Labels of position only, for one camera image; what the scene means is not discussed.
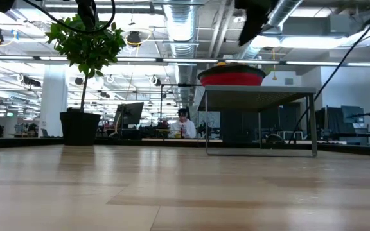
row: pillar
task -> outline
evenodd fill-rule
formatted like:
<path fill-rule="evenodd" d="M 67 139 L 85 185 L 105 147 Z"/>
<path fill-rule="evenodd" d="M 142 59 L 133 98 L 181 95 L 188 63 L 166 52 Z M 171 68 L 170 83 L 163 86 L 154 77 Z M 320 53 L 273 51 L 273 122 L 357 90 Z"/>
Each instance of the pillar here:
<path fill-rule="evenodd" d="M 42 137 L 41 129 L 46 129 L 49 136 L 62 136 L 59 113 L 65 112 L 67 109 L 68 78 L 66 68 L 66 65 L 45 65 L 39 137 Z"/>
<path fill-rule="evenodd" d="M 18 111 L 7 111 L 12 113 L 12 116 L 6 116 L 3 118 L 4 123 L 4 138 L 13 138 L 12 134 L 15 134 L 15 125 L 18 124 Z"/>

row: wooden floor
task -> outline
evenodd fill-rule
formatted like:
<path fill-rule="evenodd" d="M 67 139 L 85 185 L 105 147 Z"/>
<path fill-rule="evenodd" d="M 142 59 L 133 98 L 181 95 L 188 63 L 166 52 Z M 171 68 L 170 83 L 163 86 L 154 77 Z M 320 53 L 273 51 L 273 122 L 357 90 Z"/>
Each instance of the wooden floor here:
<path fill-rule="evenodd" d="M 208 157 L 202 148 L 127 146 L 0 149 L 2 230 L 370 231 L 370 157 Z"/>

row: plant stem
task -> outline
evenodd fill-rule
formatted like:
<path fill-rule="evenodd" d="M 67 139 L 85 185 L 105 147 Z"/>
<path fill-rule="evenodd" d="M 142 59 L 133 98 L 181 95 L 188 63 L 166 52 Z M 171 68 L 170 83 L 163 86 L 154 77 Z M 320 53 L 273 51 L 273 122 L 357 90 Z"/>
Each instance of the plant stem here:
<path fill-rule="evenodd" d="M 81 98 L 81 108 L 80 108 L 80 112 L 84 112 L 85 93 L 86 93 L 86 90 L 87 90 L 87 83 L 88 83 L 88 75 L 85 75 L 84 89 L 82 90 L 82 98 Z"/>

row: small table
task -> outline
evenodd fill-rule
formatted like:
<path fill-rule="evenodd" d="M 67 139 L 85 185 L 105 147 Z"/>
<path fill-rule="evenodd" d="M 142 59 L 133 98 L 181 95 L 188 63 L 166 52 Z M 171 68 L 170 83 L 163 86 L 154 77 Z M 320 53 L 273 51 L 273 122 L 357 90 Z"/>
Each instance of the small table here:
<path fill-rule="evenodd" d="M 315 120 L 314 87 L 268 87 L 268 86 L 234 86 L 207 85 L 200 100 L 198 111 L 205 111 L 207 121 L 208 111 L 220 112 L 235 110 L 241 112 L 258 112 L 259 144 L 262 148 L 261 112 L 272 107 L 278 107 L 297 99 L 307 97 L 310 107 L 310 128 L 312 138 L 312 156 L 317 156 L 317 136 Z M 206 137 L 205 147 L 208 152 L 209 137 Z"/>

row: red bowl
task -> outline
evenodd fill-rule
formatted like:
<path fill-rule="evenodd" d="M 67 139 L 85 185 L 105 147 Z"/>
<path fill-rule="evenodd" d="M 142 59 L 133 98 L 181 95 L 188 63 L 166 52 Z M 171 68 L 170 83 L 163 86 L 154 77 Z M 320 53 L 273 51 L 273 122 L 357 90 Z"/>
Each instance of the red bowl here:
<path fill-rule="evenodd" d="M 215 66 L 198 75 L 202 86 L 245 85 L 260 86 L 266 74 L 261 69 L 242 64 Z"/>

